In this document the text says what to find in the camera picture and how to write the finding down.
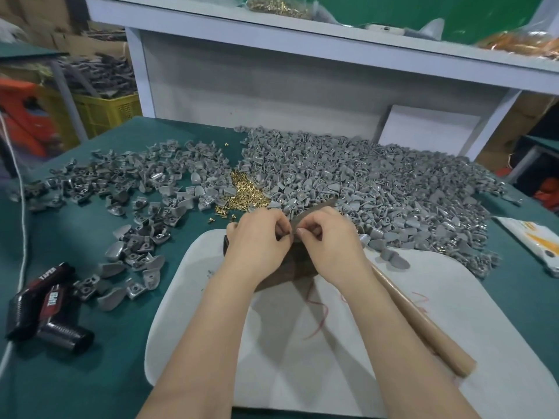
yellow crate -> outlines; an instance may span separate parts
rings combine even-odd
[[[38,97],[42,107],[49,113],[65,150],[79,145],[78,136],[70,121],[70,116],[60,93],[45,86],[38,87]],[[87,136],[95,136],[122,125],[134,116],[141,116],[138,94],[104,100],[87,95],[73,95],[75,106],[82,118]]]

person's left hand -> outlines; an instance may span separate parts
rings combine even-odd
[[[227,225],[227,238],[222,267],[246,276],[256,286],[280,267],[293,243],[293,231],[281,210],[260,208]]]

white cable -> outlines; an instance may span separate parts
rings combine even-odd
[[[10,134],[8,133],[8,127],[6,126],[6,121],[4,120],[4,114],[0,112],[0,122],[2,122],[2,136],[8,149],[10,150],[10,155],[12,156],[13,165],[16,167],[17,179],[20,182],[20,197],[21,197],[21,232],[23,234],[22,239],[24,240],[24,257],[21,259],[20,268],[20,278],[17,282],[17,292],[20,292],[24,287],[25,282],[25,269],[27,267],[27,227],[25,226],[25,191],[24,191],[24,180],[20,173],[20,168],[17,165],[16,154],[13,150],[12,140],[10,139]],[[4,355],[0,361],[0,381],[8,368],[8,363],[10,362],[10,357],[13,352],[13,342],[9,341],[4,350]]]

cardboard tube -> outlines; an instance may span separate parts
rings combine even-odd
[[[376,265],[371,263],[371,267],[377,280],[388,291],[390,298],[417,335],[431,346],[455,374],[462,378],[470,375],[476,367],[476,361],[424,315]]]

hand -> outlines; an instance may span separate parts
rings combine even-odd
[[[255,286],[280,267],[293,243],[291,224],[279,209],[256,209],[227,225],[229,247],[223,263]]]
[[[372,274],[355,226],[332,207],[303,218],[296,232],[317,272],[336,288],[350,276]]]

